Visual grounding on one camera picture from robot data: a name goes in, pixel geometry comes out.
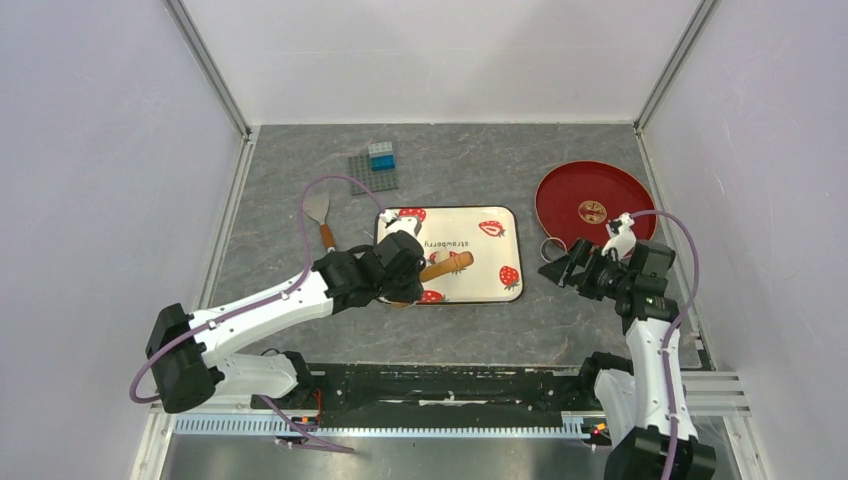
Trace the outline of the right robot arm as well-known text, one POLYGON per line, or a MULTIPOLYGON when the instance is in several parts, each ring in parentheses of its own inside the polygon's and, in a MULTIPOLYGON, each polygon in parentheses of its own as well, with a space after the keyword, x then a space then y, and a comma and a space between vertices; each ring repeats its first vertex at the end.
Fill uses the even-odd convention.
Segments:
POLYGON ((679 319, 666 297, 671 248, 636 242, 628 260, 579 239, 567 253, 540 268, 559 287, 584 298, 610 299, 622 320, 629 358, 593 353, 577 382, 580 400, 603 408, 612 450, 607 479, 711 479, 713 447, 699 440, 686 406, 679 365, 679 319))

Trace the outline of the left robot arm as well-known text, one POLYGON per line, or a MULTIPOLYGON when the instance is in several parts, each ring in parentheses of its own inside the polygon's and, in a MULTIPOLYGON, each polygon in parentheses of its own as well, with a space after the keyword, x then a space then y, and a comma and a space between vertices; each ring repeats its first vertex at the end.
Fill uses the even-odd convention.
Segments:
POLYGON ((260 357, 242 349, 306 321, 371 302, 413 303, 422 293, 423 246, 404 231, 376 245, 333 251, 295 277, 223 306, 188 313, 163 308, 145 345, 142 370, 151 373, 158 402, 183 413, 215 396, 264 395, 291 408, 307 405, 311 375, 298 353, 260 357))

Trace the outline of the wooden dough roller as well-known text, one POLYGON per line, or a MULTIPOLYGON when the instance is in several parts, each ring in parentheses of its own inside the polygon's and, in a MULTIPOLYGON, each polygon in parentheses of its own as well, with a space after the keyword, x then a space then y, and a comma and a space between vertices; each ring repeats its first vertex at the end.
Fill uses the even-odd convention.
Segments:
MULTIPOLYGON (((470 251, 464 251, 455 256, 448 256, 440 262, 425 267, 419 274, 419 282, 424 284, 439 277, 459 272, 473 263, 474 256, 470 251)), ((444 299, 444 296, 436 298, 428 291, 424 291, 420 298, 412 303, 390 301, 389 304, 396 308, 407 308, 417 304, 439 303, 444 299)))

